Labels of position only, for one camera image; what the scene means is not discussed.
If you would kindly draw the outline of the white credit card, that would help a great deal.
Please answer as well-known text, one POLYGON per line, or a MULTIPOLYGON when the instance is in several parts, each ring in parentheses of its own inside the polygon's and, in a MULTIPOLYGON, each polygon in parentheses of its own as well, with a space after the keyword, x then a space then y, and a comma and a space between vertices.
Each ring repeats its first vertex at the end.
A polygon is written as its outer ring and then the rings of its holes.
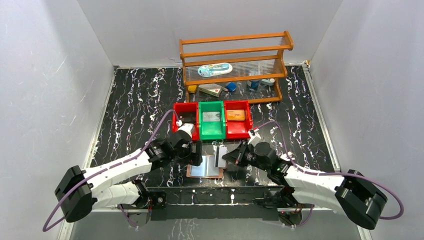
POLYGON ((217 168, 225 169, 227 167, 227 161, 223 159, 223 156, 227 154, 228 149, 225 146, 214 146, 214 166, 217 168))

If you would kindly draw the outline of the pink leather card holder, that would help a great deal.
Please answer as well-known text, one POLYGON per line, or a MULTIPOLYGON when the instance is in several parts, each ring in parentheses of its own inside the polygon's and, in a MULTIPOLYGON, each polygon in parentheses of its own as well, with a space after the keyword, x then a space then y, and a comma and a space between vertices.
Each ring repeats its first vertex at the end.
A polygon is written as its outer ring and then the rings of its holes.
POLYGON ((227 162, 215 155, 203 155, 199 166, 188 165, 188 178, 222 179, 227 162))

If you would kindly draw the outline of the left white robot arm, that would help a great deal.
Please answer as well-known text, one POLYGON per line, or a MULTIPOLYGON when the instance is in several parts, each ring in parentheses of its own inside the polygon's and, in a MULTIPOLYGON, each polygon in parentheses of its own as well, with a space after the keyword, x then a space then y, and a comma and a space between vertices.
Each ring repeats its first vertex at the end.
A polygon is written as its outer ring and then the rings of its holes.
POLYGON ((184 123, 168 138, 155 139, 135 152, 97 167, 70 167, 54 194, 68 223, 85 218, 92 210, 114 205, 145 208, 157 202, 141 180, 133 176, 164 168, 171 162, 199 166, 202 162, 201 141, 193 141, 195 126, 184 123))

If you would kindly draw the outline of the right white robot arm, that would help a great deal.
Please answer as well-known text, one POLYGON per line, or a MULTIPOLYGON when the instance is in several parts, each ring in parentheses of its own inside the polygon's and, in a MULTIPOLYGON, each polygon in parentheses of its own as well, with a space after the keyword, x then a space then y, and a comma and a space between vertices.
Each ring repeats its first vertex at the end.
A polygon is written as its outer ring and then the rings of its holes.
POLYGON ((295 166, 287 155, 279 156, 267 142, 242 142, 222 157, 238 167, 256 167, 282 189, 272 200, 288 207, 314 205, 347 216, 356 225, 373 230, 387 203, 386 195, 362 174, 350 170, 347 176, 295 166))

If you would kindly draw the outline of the dark credit card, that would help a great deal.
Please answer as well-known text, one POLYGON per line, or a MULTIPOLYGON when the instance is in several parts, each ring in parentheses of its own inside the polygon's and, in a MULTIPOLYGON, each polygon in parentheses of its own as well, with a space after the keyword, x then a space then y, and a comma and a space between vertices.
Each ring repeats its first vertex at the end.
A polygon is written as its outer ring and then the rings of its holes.
POLYGON ((197 114, 194 111, 190 112, 180 112, 179 120, 181 120, 183 123, 196 123, 197 122, 197 114))

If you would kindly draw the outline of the grey credit card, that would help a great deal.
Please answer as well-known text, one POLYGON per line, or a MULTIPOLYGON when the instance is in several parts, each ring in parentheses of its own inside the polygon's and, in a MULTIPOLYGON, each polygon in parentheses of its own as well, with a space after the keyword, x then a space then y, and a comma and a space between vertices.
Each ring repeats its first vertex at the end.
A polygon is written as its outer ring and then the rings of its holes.
POLYGON ((203 122, 220 122, 221 120, 220 111, 205 111, 202 113, 203 122))

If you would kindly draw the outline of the red bin with dark card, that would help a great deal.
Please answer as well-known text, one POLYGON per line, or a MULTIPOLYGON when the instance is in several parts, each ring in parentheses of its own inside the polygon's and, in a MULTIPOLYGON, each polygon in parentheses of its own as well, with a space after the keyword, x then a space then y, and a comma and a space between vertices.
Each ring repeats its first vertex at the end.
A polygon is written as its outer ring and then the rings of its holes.
POLYGON ((179 128, 177 121, 182 121, 183 124, 193 124, 194 130, 192 132, 192 140, 198 141, 200 139, 198 103, 175 103, 173 109, 176 111, 177 116, 172 116, 172 132, 176 133, 179 128))

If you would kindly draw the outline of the red bin with orange card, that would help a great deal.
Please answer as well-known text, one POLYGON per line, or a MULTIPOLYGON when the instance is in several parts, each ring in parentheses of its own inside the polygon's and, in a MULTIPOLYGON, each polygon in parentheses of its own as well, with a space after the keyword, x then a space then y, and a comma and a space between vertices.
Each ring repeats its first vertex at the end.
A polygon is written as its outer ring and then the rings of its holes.
POLYGON ((226 139, 248 139, 253 127, 250 104, 247 100, 225 100, 226 139))

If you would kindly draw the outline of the orange credit card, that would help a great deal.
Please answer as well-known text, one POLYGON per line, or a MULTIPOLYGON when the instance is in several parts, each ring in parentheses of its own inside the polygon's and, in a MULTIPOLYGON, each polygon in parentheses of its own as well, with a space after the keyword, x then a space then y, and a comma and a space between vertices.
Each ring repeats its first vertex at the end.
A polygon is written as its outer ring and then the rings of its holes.
POLYGON ((244 121, 246 119, 246 113, 243 109, 228 109, 225 113, 228 121, 244 121))

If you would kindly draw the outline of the green plastic bin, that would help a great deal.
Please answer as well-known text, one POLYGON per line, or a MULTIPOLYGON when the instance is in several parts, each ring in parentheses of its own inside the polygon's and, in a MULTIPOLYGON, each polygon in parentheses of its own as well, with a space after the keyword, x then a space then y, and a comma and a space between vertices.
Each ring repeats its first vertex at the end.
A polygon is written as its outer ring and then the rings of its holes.
POLYGON ((199 138, 203 141, 224 140, 226 120, 223 101, 203 101, 198 103, 199 138))

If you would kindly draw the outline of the yellow small object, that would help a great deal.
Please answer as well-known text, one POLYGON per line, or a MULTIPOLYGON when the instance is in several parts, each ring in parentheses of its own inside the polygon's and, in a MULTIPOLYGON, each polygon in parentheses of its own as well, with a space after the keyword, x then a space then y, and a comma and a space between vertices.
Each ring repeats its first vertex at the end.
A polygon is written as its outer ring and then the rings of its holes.
POLYGON ((190 94, 194 94, 194 93, 196 93, 197 89, 198 89, 198 86, 197 86, 197 85, 189 85, 189 86, 187 87, 187 91, 188 91, 190 94))

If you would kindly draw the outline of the blue small object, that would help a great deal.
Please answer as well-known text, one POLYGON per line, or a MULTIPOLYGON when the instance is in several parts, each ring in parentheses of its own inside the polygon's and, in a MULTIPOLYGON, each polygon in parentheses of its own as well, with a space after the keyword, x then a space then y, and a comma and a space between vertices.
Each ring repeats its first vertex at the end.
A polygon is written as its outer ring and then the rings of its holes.
POLYGON ((225 88, 228 92, 233 93, 237 89, 237 85, 234 82, 229 82, 225 85, 225 88))

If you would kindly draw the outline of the blue cup on shelf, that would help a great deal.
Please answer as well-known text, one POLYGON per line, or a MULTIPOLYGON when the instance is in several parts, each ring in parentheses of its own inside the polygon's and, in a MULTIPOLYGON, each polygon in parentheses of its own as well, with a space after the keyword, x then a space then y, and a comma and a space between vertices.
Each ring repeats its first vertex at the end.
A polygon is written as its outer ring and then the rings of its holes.
POLYGON ((248 81, 246 82, 247 86, 248 86, 250 89, 252 89, 252 90, 256 90, 256 89, 258 89, 258 87, 259 87, 260 83, 261 83, 261 80, 260 80, 260 79, 257 79, 257 80, 248 80, 248 81))

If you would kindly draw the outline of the blue white oval package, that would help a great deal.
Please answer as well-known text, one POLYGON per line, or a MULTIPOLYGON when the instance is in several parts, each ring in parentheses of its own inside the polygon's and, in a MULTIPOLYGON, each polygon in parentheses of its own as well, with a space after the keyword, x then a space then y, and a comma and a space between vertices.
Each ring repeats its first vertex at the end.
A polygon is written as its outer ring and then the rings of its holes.
POLYGON ((205 64, 197 69, 197 73, 204 78, 225 75, 233 70, 233 66, 227 62, 205 64))

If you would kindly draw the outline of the teal white tube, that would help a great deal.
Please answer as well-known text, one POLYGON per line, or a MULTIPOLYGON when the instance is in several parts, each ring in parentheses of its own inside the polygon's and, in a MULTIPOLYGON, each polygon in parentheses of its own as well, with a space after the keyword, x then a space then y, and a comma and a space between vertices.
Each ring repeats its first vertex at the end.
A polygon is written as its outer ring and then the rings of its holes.
POLYGON ((274 78, 263 78, 260 82, 266 86, 273 86, 276 80, 274 78))

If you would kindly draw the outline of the wooden shelf rack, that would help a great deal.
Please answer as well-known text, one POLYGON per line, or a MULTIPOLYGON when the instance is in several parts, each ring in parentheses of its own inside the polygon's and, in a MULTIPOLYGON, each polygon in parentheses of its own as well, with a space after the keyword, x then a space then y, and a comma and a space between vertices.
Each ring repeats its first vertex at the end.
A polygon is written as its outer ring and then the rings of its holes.
POLYGON ((294 48, 289 31, 197 39, 180 39, 179 57, 182 79, 186 88, 205 84, 241 83, 274 79, 274 94, 255 96, 249 103, 280 102, 283 94, 279 81, 288 75, 284 52, 294 48), (202 66, 229 64, 226 73, 207 76, 200 73, 202 66))

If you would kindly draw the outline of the black base frame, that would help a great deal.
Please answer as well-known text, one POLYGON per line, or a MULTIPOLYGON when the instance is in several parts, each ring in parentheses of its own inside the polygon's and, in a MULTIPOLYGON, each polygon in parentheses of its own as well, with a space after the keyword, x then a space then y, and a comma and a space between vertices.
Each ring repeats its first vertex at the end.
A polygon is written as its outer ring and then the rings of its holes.
POLYGON ((150 187, 141 205, 122 204, 138 226, 140 214, 150 221, 176 219, 257 219, 298 226, 309 217, 310 204, 295 203, 281 186, 150 187))

